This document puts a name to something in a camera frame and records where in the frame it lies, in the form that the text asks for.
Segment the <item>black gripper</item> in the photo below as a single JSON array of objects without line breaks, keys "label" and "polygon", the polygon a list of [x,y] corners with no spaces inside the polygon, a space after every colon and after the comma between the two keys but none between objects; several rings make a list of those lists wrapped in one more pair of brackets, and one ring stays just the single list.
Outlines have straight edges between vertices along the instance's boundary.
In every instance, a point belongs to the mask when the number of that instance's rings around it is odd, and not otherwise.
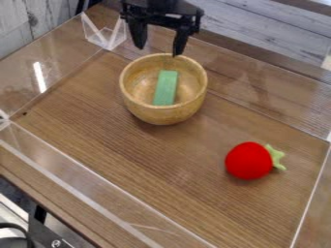
[{"label": "black gripper", "polygon": [[120,0],[120,6],[135,46],[146,47],[147,26],[158,25],[178,30],[172,55],[182,55],[190,32],[199,31],[204,11],[187,0]]}]

